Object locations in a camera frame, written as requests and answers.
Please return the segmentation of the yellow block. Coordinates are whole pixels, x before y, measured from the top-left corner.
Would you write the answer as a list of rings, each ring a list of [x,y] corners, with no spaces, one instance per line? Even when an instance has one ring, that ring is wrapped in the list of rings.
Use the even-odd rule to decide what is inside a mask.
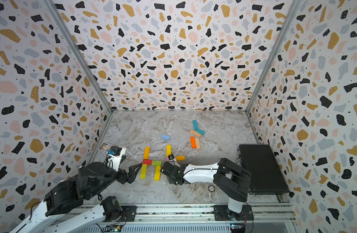
[[[146,172],[147,172],[147,164],[143,164],[141,168],[140,179],[146,178]]]
[[[166,146],[166,157],[170,156],[172,154],[172,146],[167,145]]]
[[[161,177],[161,166],[156,166],[154,180],[159,181]]]

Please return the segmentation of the red block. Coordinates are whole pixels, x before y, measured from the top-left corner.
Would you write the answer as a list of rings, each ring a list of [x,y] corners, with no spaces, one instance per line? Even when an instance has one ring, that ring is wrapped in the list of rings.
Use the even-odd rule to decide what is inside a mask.
[[[143,160],[143,165],[152,165],[153,160],[150,159],[144,159]]]

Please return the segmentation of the amber block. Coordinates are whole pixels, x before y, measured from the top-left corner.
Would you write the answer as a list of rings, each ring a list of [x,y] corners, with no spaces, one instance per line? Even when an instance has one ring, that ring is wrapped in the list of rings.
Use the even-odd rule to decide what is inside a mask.
[[[177,156],[175,159],[177,161],[184,161],[185,160],[185,156]]]

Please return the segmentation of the lime green block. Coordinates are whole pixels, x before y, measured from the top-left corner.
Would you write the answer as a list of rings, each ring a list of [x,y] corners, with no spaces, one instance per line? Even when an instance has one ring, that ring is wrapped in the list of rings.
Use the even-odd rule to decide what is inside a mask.
[[[161,166],[162,162],[161,161],[152,161],[152,166]]]

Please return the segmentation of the orange-yellow long block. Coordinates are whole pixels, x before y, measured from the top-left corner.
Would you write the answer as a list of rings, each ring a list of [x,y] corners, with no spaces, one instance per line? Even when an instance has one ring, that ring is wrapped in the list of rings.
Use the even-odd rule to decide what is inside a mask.
[[[147,160],[149,157],[149,152],[150,152],[150,147],[145,147],[144,154],[143,154],[143,159]]]

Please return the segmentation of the orange block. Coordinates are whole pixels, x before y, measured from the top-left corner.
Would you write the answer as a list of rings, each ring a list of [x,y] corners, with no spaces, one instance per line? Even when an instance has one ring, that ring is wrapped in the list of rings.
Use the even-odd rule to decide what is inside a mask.
[[[191,142],[191,147],[192,148],[196,148],[196,141],[195,141],[195,137],[190,137],[190,142]]]

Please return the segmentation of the natural wood long block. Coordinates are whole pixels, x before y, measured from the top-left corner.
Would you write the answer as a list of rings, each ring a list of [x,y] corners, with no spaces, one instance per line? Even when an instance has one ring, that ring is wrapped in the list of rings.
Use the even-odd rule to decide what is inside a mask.
[[[201,144],[200,144],[199,138],[195,138],[195,145],[196,145],[196,149],[197,149],[197,150],[200,150],[200,149],[201,149]]]

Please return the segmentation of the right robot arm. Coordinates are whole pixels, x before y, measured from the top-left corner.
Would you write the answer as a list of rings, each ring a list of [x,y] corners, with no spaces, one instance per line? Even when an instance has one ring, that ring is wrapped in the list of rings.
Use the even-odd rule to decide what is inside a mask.
[[[252,175],[249,171],[222,158],[211,165],[174,165],[170,162],[163,164],[161,173],[168,182],[174,185],[185,183],[211,183],[220,188],[229,197],[226,211],[230,218],[246,217],[243,206],[248,200]]]

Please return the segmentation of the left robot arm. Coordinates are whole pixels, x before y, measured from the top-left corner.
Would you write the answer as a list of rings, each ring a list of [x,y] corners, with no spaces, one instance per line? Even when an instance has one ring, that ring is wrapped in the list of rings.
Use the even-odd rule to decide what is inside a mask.
[[[134,221],[136,206],[121,207],[115,196],[103,198],[101,193],[114,182],[133,183],[142,164],[125,170],[116,171],[102,162],[81,166],[74,177],[58,183],[41,202],[35,203],[36,209],[30,210],[13,233],[76,233],[88,226],[110,222],[120,225]],[[85,200],[97,197],[100,204],[71,219],[56,221],[83,205]]]

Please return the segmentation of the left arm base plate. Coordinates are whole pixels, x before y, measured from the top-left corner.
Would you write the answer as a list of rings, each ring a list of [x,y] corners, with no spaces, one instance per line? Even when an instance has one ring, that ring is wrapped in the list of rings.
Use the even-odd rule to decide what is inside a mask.
[[[113,211],[108,222],[121,224],[125,222],[134,222],[137,212],[137,206],[125,205],[121,206],[120,210]]]

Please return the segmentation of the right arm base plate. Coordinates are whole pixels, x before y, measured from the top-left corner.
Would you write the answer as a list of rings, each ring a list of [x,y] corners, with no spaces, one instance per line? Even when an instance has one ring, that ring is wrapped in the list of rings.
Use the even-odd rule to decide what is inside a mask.
[[[213,213],[216,221],[248,221],[254,220],[250,205],[243,205],[240,213],[230,211],[227,205],[215,205]]]

